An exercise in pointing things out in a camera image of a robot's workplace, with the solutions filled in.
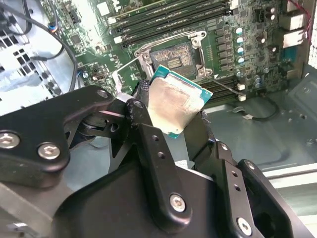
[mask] black metal bracket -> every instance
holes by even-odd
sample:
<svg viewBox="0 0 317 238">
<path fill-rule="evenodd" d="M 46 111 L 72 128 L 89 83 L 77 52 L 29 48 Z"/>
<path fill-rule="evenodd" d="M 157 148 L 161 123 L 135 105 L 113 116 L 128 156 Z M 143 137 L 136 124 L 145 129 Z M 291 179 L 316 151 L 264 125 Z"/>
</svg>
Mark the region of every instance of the black metal bracket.
<svg viewBox="0 0 317 238">
<path fill-rule="evenodd" d="M 0 132 L 19 140 L 14 148 L 0 148 L 0 181 L 34 187 L 57 184 L 79 124 L 86 116 L 107 110 L 113 100 L 103 89 L 89 86 L 0 117 Z M 39 149 L 46 144 L 54 148 L 45 148 L 45 158 Z M 50 153 L 58 156 L 50 159 Z"/>
</svg>

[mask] bolt head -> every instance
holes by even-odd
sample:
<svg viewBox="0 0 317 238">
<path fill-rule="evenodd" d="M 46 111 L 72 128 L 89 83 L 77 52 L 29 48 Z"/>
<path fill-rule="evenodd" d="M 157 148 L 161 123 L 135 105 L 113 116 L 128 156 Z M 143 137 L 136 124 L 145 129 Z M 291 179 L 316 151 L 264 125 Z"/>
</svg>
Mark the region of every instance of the bolt head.
<svg viewBox="0 0 317 238">
<path fill-rule="evenodd" d="M 239 217 L 237 219 L 237 224 L 240 230 L 246 235 L 246 236 L 251 236 L 252 235 L 252 229 L 249 225 L 249 223 L 244 220 L 242 217 Z"/>
<path fill-rule="evenodd" d="M 60 155 L 60 149 L 54 144 L 43 144 L 39 147 L 38 153 L 44 159 L 53 160 Z"/>
<path fill-rule="evenodd" d="M 10 132 L 0 133 L 0 148 L 12 149 L 20 143 L 20 138 Z"/>
<path fill-rule="evenodd" d="M 228 147 L 225 145 L 225 144 L 221 144 L 221 147 L 224 149 L 224 150 L 228 150 Z"/>
<path fill-rule="evenodd" d="M 185 211 L 186 204 L 184 199 L 177 195 L 177 194 L 172 194 L 171 197 L 169 198 L 170 205 L 172 208 L 177 211 L 177 212 L 183 212 Z"/>
<path fill-rule="evenodd" d="M 251 170 L 255 169 L 254 165 L 250 161 L 246 161 L 246 164 Z"/>
</svg>

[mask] wire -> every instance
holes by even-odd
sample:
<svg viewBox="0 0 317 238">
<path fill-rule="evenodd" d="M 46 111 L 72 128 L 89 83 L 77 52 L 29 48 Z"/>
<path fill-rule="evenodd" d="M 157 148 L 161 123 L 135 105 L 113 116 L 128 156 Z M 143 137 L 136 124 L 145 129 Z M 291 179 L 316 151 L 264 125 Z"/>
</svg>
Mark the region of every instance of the wire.
<svg viewBox="0 0 317 238">
<path fill-rule="evenodd" d="M 30 59 L 32 59 L 32 60 L 40 60 L 40 61 L 53 60 L 53 59 L 59 57 L 59 56 L 63 53 L 64 49 L 65 49 L 64 46 L 62 46 L 62 47 L 60 48 L 59 52 L 58 52 L 56 55 L 51 56 L 51 57 L 32 56 Z"/>
<path fill-rule="evenodd" d="M 56 12 L 56 9 L 55 9 L 55 7 L 54 7 L 54 4 L 53 4 L 53 2 L 52 2 L 51 0 L 49 1 L 49 4 L 50 4 L 50 7 L 51 7 L 52 12 L 53 12 L 53 15 L 54 15 L 54 23 L 53 23 L 53 24 L 50 23 L 50 24 L 48 25 L 48 28 L 50 29 L 50 31 L 51 31 L 52 33 L 55 33 L 55 32 L 57 31 L 57 29 L 58 29 L 58 17 L 57 17 L 57 12 Z M 64 47 L 62 46 L 62 47 L 60 48 L 59 52 L 58 52 L 56 55 L 54 55 L 54 56 L 51 56 L 51 57 L 33 56 L 33 57 L 31 57 L 31 59 L 32 59 L 32 60 L 40 60 L 40 61 L 53 60 L 53 59 L 59 57 L 59 56 L 63 53 L 63 51 L 64 51 Z"/>
<path fill-rule="evenodd" d="M 76 79 L 77 79 L 77 69 L 78 69 L 78 63 L 76 60 L 76 56 L 74 54 L 74 52 L 71 50 L 71 48 L 64 42 L 62 41 L 57 35 L 55 35 L 54 33 L 52 33 L 45 25 L 43 25 L 42 23 L 27 17 L 25 15 L 23 15 L 21 12 L 15 10 L 14 8 L 0 2 L 0 8 L 3 8 L 4 10 L 12 13 L 13 15 L 16 15 L 17 17 L 20 17 L 34 25 L 36 25 L 37 27 L 43 29 L 44 31 L 46 31 L 47 33 L 49 33 L 51 36 L 53 36 L 67 51 L 67 53 L 69 54 L 69 57 L 71 59 L 71 61 L 74 64 L 74 69 L 73 69 L 73 75 L 71 78 L 71 83 L 70 83 L 70 87 L 69 87 L 69 91 L 74 91 L 75 89 L 75 84 L 76 84 Z"/>
<path fill-rule="evenodd" d="M 255 116 L 245 112 L 244 110 L 240 110 L 239 113 L 241 113 L 243 115 L 243 117 L 246 119 L 251 119 L 251 120 L 255 120 L 255 121 L 262 121 L 262 122 L 269 121 L 272 118 L 274 118 L 275 116 L 277 116 L 280 112 L 280 108 L 279 108 L 278 104 L 275 101 L 273 101 L 271 98 L 265 96 L 264 94 L 262 94 L 262 97 L 264 99 L 266 99 L 271 105 L 274 106 L 274 112 L 270 116 L 265 117 L 265 118 L 257 118 Z"/>
<path fill-rule="evenodd" d="M 311 44 L 312 43 L 312 25 L 313 25 L 313 18 L 311 14 L 301 5 L 299 5 L 297 2 L 294 2 L 293 0 L 288 0 L 288 1 L 294 4 L 297 9 L 304 11 L 305 15 L 307 16 L 308 21 L 306 26 L 306 34 L 307 34 L 307 39 L 309 43 Z"/>
<path fill-rule="evenodd" d="M 108 147 L 108 145 L 104 145 L 104 146 L 98 147 L 98 146 L 96 146 L 96 145 L 93 145 L 92 143 L 89 143 L 89 145 L 90 145 L 91 147 L 93 147 L 93 148 L 95 148 L 95 149 L 99 149 L 99 150 L 105 149 L 105 148 Z"/>
<path fill-rule="evenodd" d="M 31 18 L 27 0 L 23 0 L 22 4 L 23 4 L 24 14 L 25 14 L 27 17 L 30 17 L 30 18 Z M 12 31 L 12 30 L 10 30 L 9 28 L 5 29 L 5 31 L 8 32 L 8 33 L 13 34 L 13 35 L 15 35 L 15 36 L 24 36 L 24 35 L 28 34 L 28 33 L 31 31 L 31 29 L 32 29 L 32 24 L 31 24 L 30 22 L 26 21 L 26 28 L 25 28 L 25 31 L 22 32 L 22 33 Z"/>
</svg>

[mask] chip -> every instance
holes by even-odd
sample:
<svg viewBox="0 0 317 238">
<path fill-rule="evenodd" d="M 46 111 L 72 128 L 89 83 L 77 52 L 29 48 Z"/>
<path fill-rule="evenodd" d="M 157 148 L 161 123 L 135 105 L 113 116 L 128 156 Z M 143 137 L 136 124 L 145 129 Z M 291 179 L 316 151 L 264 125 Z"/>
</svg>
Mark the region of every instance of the chip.
<svg viewBox="0 0 317 238">
<path fill-rule="evenodd" d="M 81 43 L 79 35 L 73 35 L 70 37 L 70 39 L 74 45 Z"/>
<path fill-rule="evenodd" d="M 191 42 L 151 52 L 150 56 L 155 69 L 163 65 L 184 77 L 197 75 Z"/>
</svg>

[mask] capacitor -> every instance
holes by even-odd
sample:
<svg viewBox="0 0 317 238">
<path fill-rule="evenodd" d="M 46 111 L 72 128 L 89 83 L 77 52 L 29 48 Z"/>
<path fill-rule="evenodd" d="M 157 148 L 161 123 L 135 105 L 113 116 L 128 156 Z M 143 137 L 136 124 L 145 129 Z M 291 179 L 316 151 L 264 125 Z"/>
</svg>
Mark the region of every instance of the capacitor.
<svg viewBox="0 0 317 238">
<path fill-rule="evenodd" d="M 238 78 L 241 78 L 242 77 L 242 72 L 239 70 L 239 69 L 237 69 L 236 70 L 236 76 L 238 77 Z"/>
<path fill-rule="evenodd" d="M 270 46 L 268 46 L 267 48 L 268 48 L 268 50 L 269 50 L 270 52 L 272 52 L 272 53 L 275 53 L 275 52 L 277 51 L 277 47 L 276 47 L 276 46 L 273 46 L 273 45 L 270 45 Z"/>
<path fill-rule="evenodd" d="M 238 37 L 237 39 L 236 39 L 236 42 L 237 43 L 242 43 L 242 42 L 244 42 L 244 40 L 243 40 L 243 37 Z"/>
<path fill-rule="evenodd" d="M 268 20 L 271 20 L 271 21 L 273 21 L 273 20 L 275 19 L 275 15 L 274 15 L 274 14 L 271 14 L 271 13 L 266 14 L 265 17 L 266 17 Z"/>
<path fill-rule="evenodd" d="M 237 53 L 238 54 L 243 54 L 243 52 L 244 52 L 244 49 L 242 47 L 238 47 L 237 48 Z"/>
<path fill-rule="evenodd" d="M 275 7 L 272 7 L 272 6 L 266 7 L 265 10 L 271 14 L 275 13 Z"/>
<path fill-rule="evenodd" d="M 265 38 L 263 36 L 258 36 L 257 41 L 260 42 L 261 44 L 265 43 Z"/>
<path fill-rule="evenodd" d="M 238 63 L 243 63 L 244 62 L 244 58 L 243 57 L 238 57 L 237 58 L 237 62 Z"/>
<path fill-rule="evenodd" d="M 254 83 L 255 83 L 255 84 L 261 82 L 261 78 L 260 78 L 260 76 L 258 76 L 258 75 L 254 76 L 253 79 L 254 79 Z"/>
<path fill-rule="evenodd" d="M 241 35 L 243 33 L 243 29 L 242 27 L 238 27 L 235 29 L 235 33 L 238 34 L 238 35 Z"/>
</svg>

